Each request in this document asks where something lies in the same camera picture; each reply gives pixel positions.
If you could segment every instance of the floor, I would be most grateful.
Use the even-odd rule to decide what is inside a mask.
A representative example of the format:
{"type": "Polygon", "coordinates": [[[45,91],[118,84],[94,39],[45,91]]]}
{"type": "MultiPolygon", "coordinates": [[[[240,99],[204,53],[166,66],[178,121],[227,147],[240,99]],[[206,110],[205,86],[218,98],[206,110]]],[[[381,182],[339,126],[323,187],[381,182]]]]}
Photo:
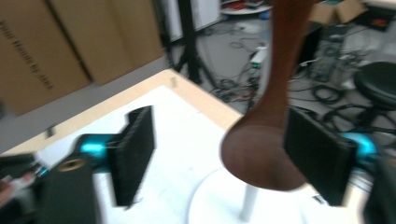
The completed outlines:
{"type": "MultiPolygon", "coordinates": [[[[351,35],[346,37],[344,44],[345,52],[351,50],[355,52],[353,51],[355,49],[361,50],[360,52],[366,54],[361,63],[381,60],[381,58],[378,59],[375,51],[384,33],[363,29],[364,27],[362,26],[354,26],[349,30],[351,35]]],[[[248,57],[255,48],[270,44],[270,33],[270,21],[259,21],[251,18],[243,19],[242,21],[222,21],[210,27],[210,29],[206,29],[199,36],[197,46],[201,57],[212,71],[216,80],[225,78],[236,81],[244,69],[245,64],[248,62],[248,57]],[[238,22],[247,24],[249,29],[245,30],[249,31],[249,33],[235,29],[235,24],[238,22]]],[[[174,46],[175,59],[179,58],[181,51],[181,46],[176,43],[174,46]]],[[[104,86],[91,84],[86,88],[73,92],[27,114],[17,117],[6,109],[4,116],[0,119],[0,153],[46,131],[48,127],[55,125],[56,132],[56,124],[75,116],[165,68],[167,68],[166,60],[162,57],[104,86]]],[[[346,74],[351,74],[353,69],[353,67],[348,68],[346,74]]],[[[265,71],[265,68],[262,69],[262,77],[267,77],[267,72],[265,71]]],[[[186,69],[182,70],[181,74],[186,75],[186,69]]],[[[341,77],[341,79],[347,78],[348,76],[345,75],[341,77]]],[[[215,92],[205,78],[203,80],[202,88],[215,92]]],[[[315,108],[319,113],[328,111],[330,109],[328,106],[321,105],[318,102],[311,102],[313,98],[309,91],[301,91],[301,89],[305,89],[311,85],[311,80],[304,77],[294,79],[290,83],[290,89],[294,90],[290,92],[290,97],[294,98],[290,99],[290,104],[315,108]]],[[[360,99],[364,101],[354,91],[349,91],[348,96],[354,100],[360,99]]],[[[247,102],[230,102],[229,105],[240,112],[244,112],[247,102]]]]}

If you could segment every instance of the brown wooden object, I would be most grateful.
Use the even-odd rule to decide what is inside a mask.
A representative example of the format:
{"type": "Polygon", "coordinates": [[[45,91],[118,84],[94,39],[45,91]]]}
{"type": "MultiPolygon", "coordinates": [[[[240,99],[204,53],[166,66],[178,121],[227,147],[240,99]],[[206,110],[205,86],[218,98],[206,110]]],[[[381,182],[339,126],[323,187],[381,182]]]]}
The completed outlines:
{"type": "Polygon", "coordinates": [[[273,47],[270,80],[264,96],[226,134],[222,161],[249,185],[290,190],[304,176],[282,148],[288,106],[287,86],[315,0],[273,0],[273,47]]]}

